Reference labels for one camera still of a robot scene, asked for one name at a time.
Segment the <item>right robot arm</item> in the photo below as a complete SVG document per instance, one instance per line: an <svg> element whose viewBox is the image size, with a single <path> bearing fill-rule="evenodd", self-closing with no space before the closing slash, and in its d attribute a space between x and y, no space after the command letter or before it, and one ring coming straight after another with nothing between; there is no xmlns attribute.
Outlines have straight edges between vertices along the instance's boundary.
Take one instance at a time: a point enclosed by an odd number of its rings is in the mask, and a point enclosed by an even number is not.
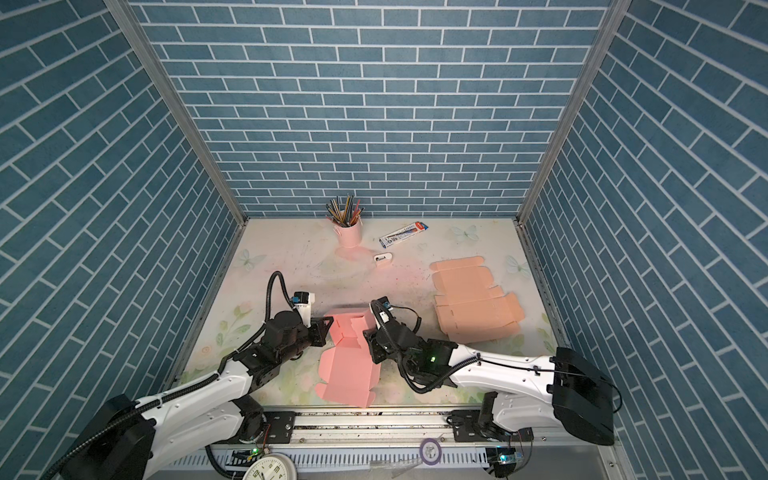
<svg viewBox="0 0 768 480"><path fill-rule="evenodd" d="M614 416L622 408L610 377L573 349L552 356L483 352L447 340L425 339L394 316L387 298L369 304L375 325L364 337L374 363L395 363L416 394L442 387L484 392L482 432L561 425L573 437L600 446L615 442Z"/></svg>

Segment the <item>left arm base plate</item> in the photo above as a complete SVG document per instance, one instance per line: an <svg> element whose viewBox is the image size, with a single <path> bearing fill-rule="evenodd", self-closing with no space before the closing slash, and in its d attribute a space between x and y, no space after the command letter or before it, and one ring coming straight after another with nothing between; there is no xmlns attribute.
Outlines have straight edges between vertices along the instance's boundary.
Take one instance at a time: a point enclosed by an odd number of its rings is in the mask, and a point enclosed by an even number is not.
<svg viewBox="0 0 768 480"><path fill-rule="evenodd" d="M235 433L221 444L289 444L295 426L294 411L267 411L247 416Z"/></svg>

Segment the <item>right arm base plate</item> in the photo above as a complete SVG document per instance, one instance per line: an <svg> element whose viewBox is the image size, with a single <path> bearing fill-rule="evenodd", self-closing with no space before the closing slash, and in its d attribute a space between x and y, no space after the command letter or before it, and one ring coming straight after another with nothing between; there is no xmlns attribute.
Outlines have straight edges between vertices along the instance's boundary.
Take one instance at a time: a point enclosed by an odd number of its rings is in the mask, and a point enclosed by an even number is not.
<svg viewBox="0 0 768 480"><path fill-rule="evenodd" d="M481 441L530 442L534 439L531 428L508 431L496 425L491 416L480 410L453 410L447 418L456 442L469 443Z"/></svg>

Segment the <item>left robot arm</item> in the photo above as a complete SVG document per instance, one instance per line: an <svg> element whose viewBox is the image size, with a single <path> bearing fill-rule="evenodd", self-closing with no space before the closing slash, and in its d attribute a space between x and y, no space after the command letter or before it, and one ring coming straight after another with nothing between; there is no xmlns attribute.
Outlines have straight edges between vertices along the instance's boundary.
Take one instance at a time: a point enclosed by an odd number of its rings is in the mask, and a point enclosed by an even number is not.
<svg viewBox="0 0 768 480"><path fill-rule="evenodd" d="M333 323L281 311L208 376L139 400L108 400L43 478L146 479L216 442L259 438L266 417L253 392L307 348L324 346Z"/></svg>

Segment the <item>pink paper box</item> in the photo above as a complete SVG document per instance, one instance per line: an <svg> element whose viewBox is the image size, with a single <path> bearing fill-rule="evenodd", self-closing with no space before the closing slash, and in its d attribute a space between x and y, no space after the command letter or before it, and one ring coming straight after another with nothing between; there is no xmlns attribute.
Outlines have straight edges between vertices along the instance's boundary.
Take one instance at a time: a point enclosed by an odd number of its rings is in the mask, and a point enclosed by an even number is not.
<svg viewBox="0 0 768 480"><path fill-rule="evenodd" d="M368 408L375 399L381 366L373 362L363 333L375 330L376 321L362 308L340 308L327 315L333 318L329 329L333 347L320 357L316 394L327 402Z"/></svg>

